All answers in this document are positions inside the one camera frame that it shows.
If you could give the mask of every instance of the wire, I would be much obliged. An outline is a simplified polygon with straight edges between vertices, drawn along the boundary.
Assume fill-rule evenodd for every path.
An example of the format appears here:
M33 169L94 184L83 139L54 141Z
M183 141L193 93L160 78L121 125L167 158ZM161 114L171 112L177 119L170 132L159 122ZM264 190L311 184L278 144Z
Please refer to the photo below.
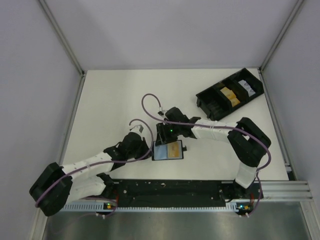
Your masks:
M255 197L253 193L250 193L250 205L253 206L255 203Z
M92 163L88 166L84 166L84 167L80 167L76 170L73 170L65 175L63 175L62 177L60 177L58 180L56 180L50 187L48 187L44 192L43 194L38 198L38 200L35 202L35 207L37 208L39 206L39 203L44 199L44 197L64 178L67 178L69 176L71 176L72 174L75 174L77 172L80 172L82 170L85 170L87 169L88 167L93 167L93 166L97 166L97 165L101 165L101 164L109 164L109 163L116 163L116 164L123 164L123 163L135 163L137 161L140 161L140 160L143 160L143 158L145 158L151 151L152 151L152 148L153 148L153 142L154 142L154 135L152 133L152 130L150 128L150 126L143 120L139 119L139 118L135 118L133 120L131 120L129 122L129 126L131 125L132 122L134 121L139 121L141 123L143 123L144 125L146 125L146 127L148 128L148 130L150 131L150 134L151 134L151 144L150 144L150 148L149 150L141 157L139 157L138 159L134 159L134 160L129 160L129 161L120 161L120 160L115 160L115 161L112 161L112 160L108 160L108 161L99 161L99 162L95 162L95 163Z
M115 204L115 208L109 213L109 212L106 212L106 213L109 213L107 215L104 215L104 214L100 214L100 213L85 213L79 217L77 217L76 219L74 220L71 220L69 221L63 228L61 228L60 230L56 231L53 229L53 226L52 226L52 222L50 221L48 224L49 224L49 227L50 227L50 230L51 232L54 234L54 235L58 235L60 233L62 233L66 228L68 228L70 225L74 224L75 222L77 222L78 220L84 218L84 217L87 217L87 216L102 216L103 219L105 219L106 217L111 217L113 214L115 214L115 211L116 209L118 208L118 204L116 201L114 200L111 200L111 199L107 199L107 198L98 198L98 197L88 197L88 198L84 198L84 199L88 199L88 200L106 200L108 202L111 202L111 203L114 203Z
M166 123L166 124L175 124L175 125L184 125L184 126L194 126L194 127L202 127L202 128L209 128L209 129L212 128L212 126L210 126L210 125L197 124L197 123L187 123L187 122L168 121L168 120L163 120L163 119L157 118L157 117L151 115L151 114L147 111L147 109L145 108L144 100L145 100L145 98L146 98L147 96L152 96L152 97L154 97L154 98L157 100L158 104L159 104L159 108L162 108L161 102L160 102L159 98L158 98L156 95L152 94L152 93L147 93L147 94L145 94L145 95L142 97L142 99L141 99L141 106L142 106L143 111L144 111L150 118L152 118L152 119L154 119L154 120L157 120L157 121L159 121L159 122ZM229 129L229 130L235 130L235 131L238 131L238 132L240 132L240 133L242 133L242 134L244 134L244 135L247 135L249 138L253 139L253 140L256 141L258 144L260 144L260 145L264 148L264 150L266 151L266 153L267 153L267 155L268 155L268 160L267 160L266 164L263 165L263 166L261 166L261 167L258 167L257 170L256 170L256 175L255 175L255 177L256 177L256 179L258 180L258 183L259 183L260 193L259 193L258 199L257 199L257 201L256 201L256 204L255 204L253 210L252 210L250 213L248 213L248 216L250 216L250 215L252 215L252 213L256 210L256 208L258 207L258 205L259 205L259 203L260 203L260 200L261 200L261 197L262 197L262 186L261 186L261 181L260 181L260 178L259 178L258 174L259 174L259 171L261 171L262 169L265 169L265 168L271 163L271 153L270 153L268 147L267 147L262 141L260 141L258 138L256 138L256 137L253 136L252 134L250 134L250 133L248 133L248 132L246 132L246 131L244 131L244 130L242 130L242 129L240 129L240 128L236 128L236 127L232 127L232 126L214 126L213 128L214 128L214 129Z

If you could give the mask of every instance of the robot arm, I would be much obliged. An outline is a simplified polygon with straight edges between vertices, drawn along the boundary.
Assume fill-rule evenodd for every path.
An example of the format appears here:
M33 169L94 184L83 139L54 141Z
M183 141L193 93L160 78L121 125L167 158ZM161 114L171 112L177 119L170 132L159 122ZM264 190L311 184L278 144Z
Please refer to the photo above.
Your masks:
M46 216L56 214L67 203L88 196L109 196L108 191L112 189L109 186L113 181L106 173L125 165L129 159L141 158L149 150L146 140L141 136L142 131L141 125L135 126L121 142L88 159L62 166L56 162L49 164L30 188L30 195L38 201L55 181L67 175L39 202L38 206Z
M211 128L193 125L176 125L158 123L157 139L155 145L162 145L175 142L178 136L182 135L186 138L194 139L213 139L231 144L236 155L241 161L237 176L234 180L237 187L247 189L255 180L257 167L266 154L266 150L253 139L245 138L242 133L232 129L214 128L214 127L232 127L246 131L259 139L267 148L270 147L270 139L260 130L260 128L247 117L243 117L238 122L220 122L204 120L200 117L192 117L188 119L186 115L177 108L173 107L170 110L159 112L164 119L171 122L191 123L197 125L212 126Z

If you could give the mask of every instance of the black mount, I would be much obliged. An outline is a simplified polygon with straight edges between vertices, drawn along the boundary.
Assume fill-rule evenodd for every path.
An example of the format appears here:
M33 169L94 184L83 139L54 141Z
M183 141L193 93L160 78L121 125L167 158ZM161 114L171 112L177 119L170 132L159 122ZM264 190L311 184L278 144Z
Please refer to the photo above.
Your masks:
M190 123L194 124L198 121L200 117L192 117L189 119L186 115L184 115L179 108L172 107L165 113L165 120L171 122L178 123ZM155 145L163 145L176 142L178 140L178 136L182 135L185 138L193 138L195 139L195 135L191 131L193 126L186 125L176 125L176 124L164 124L158 123L156 125L156 141Z
M107 153L113 161L123 161L123 163L113 164L112 171L125 165L128 159L138 159L142 157L148 150L149 147L144 137L141 139L139 134L129 132L128 135L124 137L123 141L118 142L114 146L107 147L103 152ZM151 155L152 153L150 152L150 154L143 159L150 158Z
M29 190L29 194L35 201L37 201L44 191L64 175L65 173L62 171L62 167L56 162L49 164L32 185ZM38 205L44 215L47 217L52 216L64 207L67 202L72 183L72 177L67 176L46 194Z
M270 139L251 119L247 117L241 118L241 120L237 122L236 128L253 135L267 148L270 147ZM239 160L249 167L256 168L262 157L267 153L259 143L251 138L247 140L239 131L230 131L228 139Z

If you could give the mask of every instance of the gray wall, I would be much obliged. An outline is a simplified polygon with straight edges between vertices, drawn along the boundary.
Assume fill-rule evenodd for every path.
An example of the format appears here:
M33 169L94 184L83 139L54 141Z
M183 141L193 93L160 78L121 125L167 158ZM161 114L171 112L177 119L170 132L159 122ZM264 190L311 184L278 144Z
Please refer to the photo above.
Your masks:
M85 70L258 67L297 0L47 0Z
M79 76L35 0L0 8L0 233L28 237L29 188L61 147Z
M296 168L320 211L320 1L307 0L265 71Z

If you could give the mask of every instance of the metal frame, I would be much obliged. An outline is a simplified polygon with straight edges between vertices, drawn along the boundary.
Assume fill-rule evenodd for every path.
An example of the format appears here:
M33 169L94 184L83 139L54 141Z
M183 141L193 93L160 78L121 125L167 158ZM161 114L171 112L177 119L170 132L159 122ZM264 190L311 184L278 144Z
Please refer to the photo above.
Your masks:
M276 37L272 47L270 48L269 52L267 53L265 59L262 62L261 67L260 67L261 71L264 71L266 69L266 67L267 67L269 61L271 60L271 58L273 57L276 49L278 48L282 39L284 39L286 33L288 32L288 29L293 24L294 20L296 19L296 17L299 15L300 11L302 10L304 3L305 3L305 0L297 0L296 1L288 19L285 21L279 35Z
M54 15L52 14L52 12L51 12L51 10L50 10L47 2L46 2L46 0L36 0L36 1L38 2L40 8L42 9L46 19L50 23L54 33L57 36L57 38L59 39L59 41L61 43L61 46L65 50L65 53L67 54L67 56L69 57L69 59L73 63L74 67L76 68L76 70L78 71L80 76L82 76L85 73L85 71L80 66L80 63L79 63L76 55L72 51L72 48L70 47L70 44L68 43L64 33L61 31L61 29L60 29L60 27L59 27Z
M79 61L77 60L75 54L72 51L72 48L70 47L65 35L61 31L57 21L55 20L48 4L46 3L46 0L36 0L39 3L39 6L43 10L47 20L51 24L54 32L56 33L62 47L64 48L66 54L70 58L71 62L79 72L81 76L81 80L79 82L78 91L76 94L76 98L74 101L73 109L70 114L69 123L67 126L65 139L63 141L63 145L60 150L60 155L58 162L61 163L66 148L68 145L72 125L75 119L76 111L78 108L81 92L84 86L85 81L85 72L82 69ZM278 121L277 114L275 112L274 104L270 98L269 95L269 88L268 83L266 79L264 78L263 71L266 69L268 63L270 62L271 58L273 57L275 51L277 50L278 46L282 42L283 38L285 37L286 33L288 32L288 29L293 24L294 20L298 16L299 12L301 11L303 5L305 3L305 0L297 0L294 8L292 9L288 19L286 20L284 26L282 27L279 35L277 36L276 40L274 41L272 47L270 48L269 52L267 53L261 67L259 68L259 76L260 79L264 85L265 89L265 96L267 100L267 104L270 110L272 122L274 124L274 128L276 131L276 135L280 144L280 148L284 157L285 165L288 171L290 169L293 169L293 172L295 172L295 167L291 165L290 163L290 155L286 148L286 143L282 134L282 128ZM312 237L312 240L319 240L320 239L320 220L319 215L317 212L317 209L315 207L315 203L313 202L313 197L310 192L308 182L307 181L262 181L262 190L264 194L263 202L265 201L272 201L272 202L300 202L301 203L301 209L303 212L303 215L305 217L305 221L307 224L307 227L309 229L310 235ZM42 213L40 209L37 210L35 220L33 223L33 227L31 229L29 239L30 240L38 240L42 239L42 236L44 234L45 225L47 222L47 217Z
M262 181L263 199L261 202L312 202L313 197L307 181ZM247 203L247 199L236 199L225 207L119 207L117 212L238 212L237 203ZM61 212L111 212L104 209L103 200L82 200L64 206Z

